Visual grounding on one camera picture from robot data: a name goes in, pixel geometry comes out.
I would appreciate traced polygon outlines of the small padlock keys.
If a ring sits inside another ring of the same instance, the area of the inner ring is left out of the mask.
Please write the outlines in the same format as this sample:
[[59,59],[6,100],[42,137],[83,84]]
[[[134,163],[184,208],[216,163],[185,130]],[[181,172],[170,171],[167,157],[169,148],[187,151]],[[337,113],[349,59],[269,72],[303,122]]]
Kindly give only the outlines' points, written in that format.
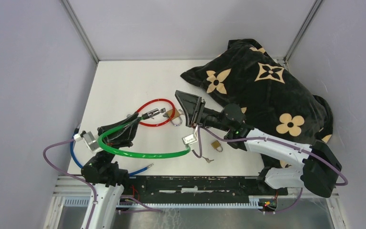
[[214,161],[214,159],[209,159],[209,158],[207,158],[207,157],[202,157],[207,163],[211,163],[211,162],[213,162]]

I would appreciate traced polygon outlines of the green cable lock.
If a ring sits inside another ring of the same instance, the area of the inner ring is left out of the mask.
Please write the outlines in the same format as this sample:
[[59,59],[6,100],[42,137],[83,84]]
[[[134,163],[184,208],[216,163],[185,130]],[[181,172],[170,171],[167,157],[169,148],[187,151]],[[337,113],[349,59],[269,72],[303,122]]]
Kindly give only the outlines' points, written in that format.
[[[154,109],[150,112],[144,113],[143,115],[139,115],[141,117],[141,121],[142,120],[146,120],[149,119],[155,115],[159,114],[159,109]],[[138,158],[138,159],[167,159],[167,158],[174,158],[174,157],[180,157],[180,156],[184,156],[186,154],[188,154],[191,151],[191,148],[189,146],[186,147],[185,150],[183,151],[178,151],[178,152],[171,152],[171,153],[139,153],[139,152],[130,152],[130,151],[125,151],[122,150],[121,148],[116,149],[116,148],[112,148],[110,146],[107,146],[104,142],[103,142],[103,138],[105,136],[107,136],[108,134],[111,134],[117,130],[121,129],[121,127],[115,127],[105,133],[103,133],[101,136],[98,136],[97,142],[100,146],[100,148],[102,150],[104,150],[105,152],[114,154],[114,155],[118,155],[118,156],[125,156],[125,157],[132,157],[132,158]]]

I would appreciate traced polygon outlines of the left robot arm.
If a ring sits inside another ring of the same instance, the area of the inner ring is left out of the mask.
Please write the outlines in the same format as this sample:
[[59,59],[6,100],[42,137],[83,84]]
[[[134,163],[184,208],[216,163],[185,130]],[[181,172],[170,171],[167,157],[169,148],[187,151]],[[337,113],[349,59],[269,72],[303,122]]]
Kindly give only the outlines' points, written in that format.
[[131,147],[141,118],[138,113],[112,125],[98,128],[95,143],[90,133],[82,135],[94,156],[82,167],[83,181],[91,188],[83,229],[109,229],[122,194],[131,188],[129,172],[113,162],[116,150]]

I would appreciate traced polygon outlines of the small brass padlock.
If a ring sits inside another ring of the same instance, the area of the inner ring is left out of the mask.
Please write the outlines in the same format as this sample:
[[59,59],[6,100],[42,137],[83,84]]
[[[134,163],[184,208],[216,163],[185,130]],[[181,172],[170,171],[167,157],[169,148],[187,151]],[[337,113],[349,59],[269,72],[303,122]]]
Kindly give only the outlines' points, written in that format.
[[218,140],[213,141],[211,143],[211,146],[217,152],[223,152],[223,147],[222,147],[221,143]]

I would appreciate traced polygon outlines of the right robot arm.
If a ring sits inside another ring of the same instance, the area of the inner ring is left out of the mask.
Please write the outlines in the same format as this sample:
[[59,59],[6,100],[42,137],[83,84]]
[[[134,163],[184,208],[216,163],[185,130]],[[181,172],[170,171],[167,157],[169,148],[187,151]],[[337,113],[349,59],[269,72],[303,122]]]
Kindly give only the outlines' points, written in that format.
[[239,105],[228,104],[218,112],[205,107],[205,101],[194,94],[175,91],[175,98],[182,107],[186,126],[193,133],[182,138],[185,146],[200,142],[200,129],[215,128],[226,132],[221,141],[234,149],[256,152],[289,163],[287,168],[265,167],[256,182],[256,189],[263,195],[274,189],[306,188],[313,194],[329,198],[337,186],[348,185],[342,166],[329,146],[323,141],[301,144],[269,135],[247,125]]

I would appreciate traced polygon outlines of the large brass padlock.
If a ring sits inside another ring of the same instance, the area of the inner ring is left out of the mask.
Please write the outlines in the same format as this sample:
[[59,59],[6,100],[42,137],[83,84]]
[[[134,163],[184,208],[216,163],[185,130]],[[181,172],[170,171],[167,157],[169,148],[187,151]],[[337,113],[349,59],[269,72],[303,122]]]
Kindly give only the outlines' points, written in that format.
[[166,117],[166,118],[171,117],[170,123],[173,126],[180,126],[183,123],[183,120],[182,120],[182,117],[181,117],[182,114],[183,114],[183,111],[181,109],[176,109],[175,108],[174,110],[171,109],[171,110],[166,111],[163,114],[163,117]]

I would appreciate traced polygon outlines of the red cable lock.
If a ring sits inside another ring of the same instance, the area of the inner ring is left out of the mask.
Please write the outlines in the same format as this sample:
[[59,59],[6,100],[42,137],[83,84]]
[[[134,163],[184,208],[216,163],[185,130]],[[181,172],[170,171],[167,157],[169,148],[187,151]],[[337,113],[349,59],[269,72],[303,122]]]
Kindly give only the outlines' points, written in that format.
[[152,103],[155,103],[155,102],[167,102],[171,105],[172,107],[172,114],[171,116],[164,122],[162,123],[158,123],[158,124],[148,124],[148,123],[144,123],[144,122],[140,122],[140,125],[143,125],[143,126],[148,126],[148,127],[159,127],[159,126],[162,126],[162,125],[165,125],[167,124],[168,122],[170,122],[173,118],[173,116],[175,115],[175,106],[173,104],[173,102],[171,102],[170,100],[168,99],[163,99],[163,98],[159,98],[159,99],[154,99],[154,100],[151,100],[145,104],[143,104],[141,107],[138,108],[138,110],[136,111],[137,113],[139,113],[143,108],[145,108],[146,106],[152,104]]

